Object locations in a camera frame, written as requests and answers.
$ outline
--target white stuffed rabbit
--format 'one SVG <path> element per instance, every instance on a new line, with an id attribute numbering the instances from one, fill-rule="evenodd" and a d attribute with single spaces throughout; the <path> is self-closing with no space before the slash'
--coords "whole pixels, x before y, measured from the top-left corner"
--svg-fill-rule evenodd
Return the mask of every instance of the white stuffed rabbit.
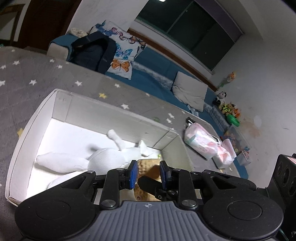
<path id="1" fill-rule="evenodd" d="M 67 153 L 53 153 L 39 155 L 36 162 L 52 171 L 68 173 L 54 180 L 49 187 L 62 183 L 78 174 L 79 171 L 93 170 L 97 175 L 107 174 L 115 168 L 127 168 L 132 160 L 139 160 L 141 156 L 149 156 L 149 150 L 141 140 L 138 147 L 125 148 L 124 141 L 114 130 L 109 130 L 107 136 L 113 140 L 119 150 L 113 148 L 101 148 L 94 152 L 88 159 L 70 155 Z"/>

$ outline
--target window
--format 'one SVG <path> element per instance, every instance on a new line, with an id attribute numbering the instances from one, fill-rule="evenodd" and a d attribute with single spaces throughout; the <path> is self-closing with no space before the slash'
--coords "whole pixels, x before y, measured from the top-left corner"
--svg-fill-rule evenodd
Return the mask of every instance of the window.
<path id="1" fill-rule="evenodd" d="M 137 19 L 168 36 L 210 70 L 235 42 L 210 14 L 192 0 L 149 0 Z"/>

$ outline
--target white cardboard box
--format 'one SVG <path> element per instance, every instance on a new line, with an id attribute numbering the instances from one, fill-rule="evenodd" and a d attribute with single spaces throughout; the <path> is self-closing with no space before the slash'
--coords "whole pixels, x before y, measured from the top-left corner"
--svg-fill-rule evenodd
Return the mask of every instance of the white cardboard box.
<path id="1" fill-rule="evenodd" d="M 152 152 L 161 153 L 169 166 L 193 170 L 181 137 L 169 127 L 101 101 L 56 89 L 35 111 L 15 147 L 7 175 L 6 199 L 17 206 L 44 191 L 59 177 L 38 166 L 37 155 L 53 151 L 87 158 L 95 151 L 92 146 L 116 148 L 105 136 L 110 129 L 128 147 L 142 139 Z"/>

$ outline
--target black circular disc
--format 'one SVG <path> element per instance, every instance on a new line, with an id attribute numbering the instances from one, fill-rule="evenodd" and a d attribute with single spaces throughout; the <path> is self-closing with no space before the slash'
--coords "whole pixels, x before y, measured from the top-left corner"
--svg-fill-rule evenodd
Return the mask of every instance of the black circular disc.
<path id="1" fill-rule="evenodd" d="M 250 201 L 236 201 L 228 205 L 228 212 L 241 220 L 253 220 L 262 214 L 262 208 Z"/>
<path id="2" fill-rule="evenodd" d="M 58 195 L 46 191 L 23 201 L 16 209 L 15 222 L 32 240 L 62 240 L 86 229 L 95 214 L 88 199 L 65 188 Z"/>
<path id="3" fill-rule="evenodd" d="M 283 221 L 273 200 L 249 189 L 220 190 L 203 207 L 206 223 L 223 236 L 237 240 L 263 240 Z"/>

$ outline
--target plastic package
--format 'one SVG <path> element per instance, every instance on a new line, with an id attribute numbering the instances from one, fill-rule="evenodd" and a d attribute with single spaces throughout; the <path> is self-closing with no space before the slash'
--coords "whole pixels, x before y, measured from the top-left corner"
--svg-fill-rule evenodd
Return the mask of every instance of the plastic package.
<path id="1" fill-rule="evenodd" d="M 198 123 L 185 130 L 184 142 L 206 159 L 213 158 L 219 169 L 228 167 L 237 156 L 229 139 L 221 142 Z"/>
<path id="2" fill-rule="evenodd" d="M 193 123 L 185 130 L 184 142 L 206 159 L 216 155 L 219 142 L 200 124 Z"/>
<path id="3" fill-rule="evenodd" d="M 223 169 L 228 167 L 234 161 L 236 156 L 230 140 L 225 139 L 221 145 L 218 145 L 217 154 L 213 156 L 213 160 L 218 169 Z"/>

